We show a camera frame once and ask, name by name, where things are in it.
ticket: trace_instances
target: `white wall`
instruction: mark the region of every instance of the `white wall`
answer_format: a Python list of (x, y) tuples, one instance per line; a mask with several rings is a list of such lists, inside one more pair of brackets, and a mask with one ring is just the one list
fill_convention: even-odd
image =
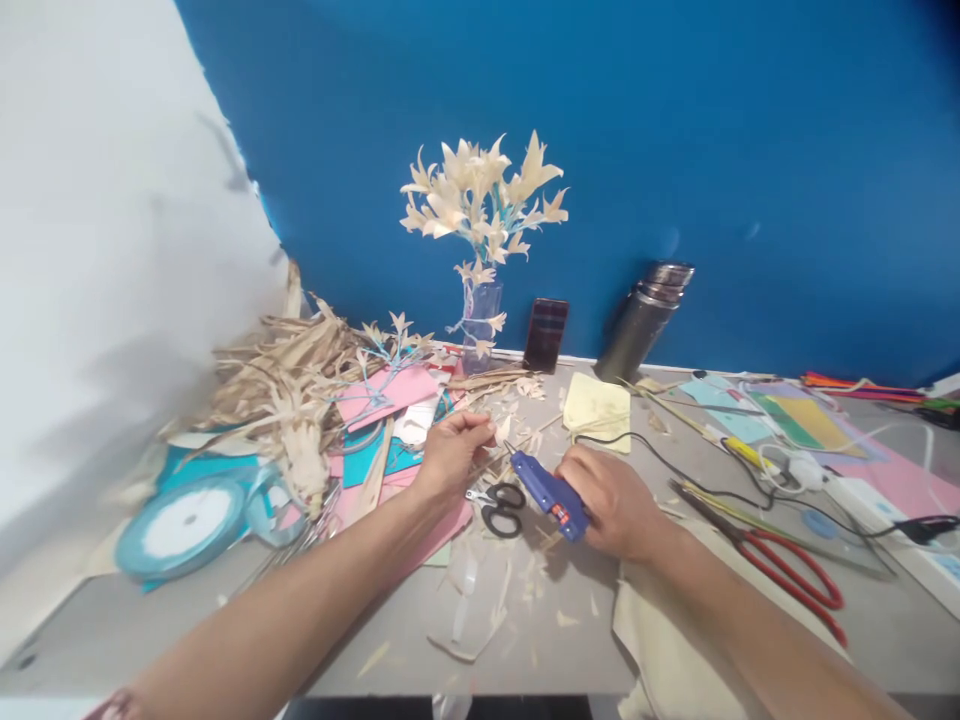
[(96, 496), (197, 401), (210, 350), (280, 308), (286, 262), (172, 0), (0, 0), (0, 242), (2, 657), (9, 603), (69, 584), (114, 519)]

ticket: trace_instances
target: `forearm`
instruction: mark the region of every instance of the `forearm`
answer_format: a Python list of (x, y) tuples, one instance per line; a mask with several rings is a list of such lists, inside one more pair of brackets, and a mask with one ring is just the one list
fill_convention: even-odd
[(909, 718), (882, 690), (677, 527), (651, 568), (681, 595), (776, 720)]
[(274, 717), (449, 509), (414, 485), (270, 573), (133, 682), (147, 716)]

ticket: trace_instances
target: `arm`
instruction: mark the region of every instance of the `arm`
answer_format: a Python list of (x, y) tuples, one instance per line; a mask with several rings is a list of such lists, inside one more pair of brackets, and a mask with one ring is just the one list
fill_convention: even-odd
[(657, 507), (636, 472), (577, 445), (557, 475), (590, 511), (587, 542), (658, 573), (775, 720), (910, 716)]
[(202, 622), (130, 686), (150, 720), (274, 717), (401, 565), (463, 497), (485, 415), (430, 431), (414, 483), (270, 573)]

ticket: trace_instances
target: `red-handled scissors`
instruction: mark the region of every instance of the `red-handled scissors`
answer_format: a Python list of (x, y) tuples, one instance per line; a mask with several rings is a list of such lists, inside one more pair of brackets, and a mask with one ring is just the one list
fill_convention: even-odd
[[(830, 634), (837, 639), (837, 642), (840, 643), (841, 646), (847, 646), (847, 634), (825, 609), (839, 610), (842, 608), (843, 595), (840, 593), (840, 589), (836, 586), (836, 583), (827, 575), (826, 571), (820, 567), (817, 561), (810, 557), (803, 548), (797, 547), (786, 538), (774, 535), (765, 530), (741, 530), (679, 483), (671, 480), (670, 487), (694, 510), (703, 515), (711, 525), (722, 532), (727, 539), (733, 543), (737, 552), (745, 557), (751, 565), (790, 593), (790, 595), (802, 603), (804, 607), (820, 618), (820, 621), (827, 626)], [(747, 549), (748, 544), (753, 546), (757, 552), (769, 560), (773, 566), (763, 562), (757, 555), (749, 551)], [(803, 576), (790, 567), (783, 558), (770, 549), (770, 544), (779, 545), (799, 558), (804, 565), (810, 568), (810, 571), (817, 576), (820, 582), (823, 583), (823, 587), (827, 591), (826, 594), (811, 585)]]

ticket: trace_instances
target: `blue glue gun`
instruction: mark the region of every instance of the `blue glue gun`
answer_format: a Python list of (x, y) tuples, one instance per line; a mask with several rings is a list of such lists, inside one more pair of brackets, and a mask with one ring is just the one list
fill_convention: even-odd
[(504, 447), (510, 452), (510, 464), (520, 482), (547, 515), (560, 523), (560, 532), (570, 542), (577, 542), (586, 534), (590, 519), (583, 511), (583, 501), (565, 480), (554, 477), (532, 455), (520, 452), (510, 443)]

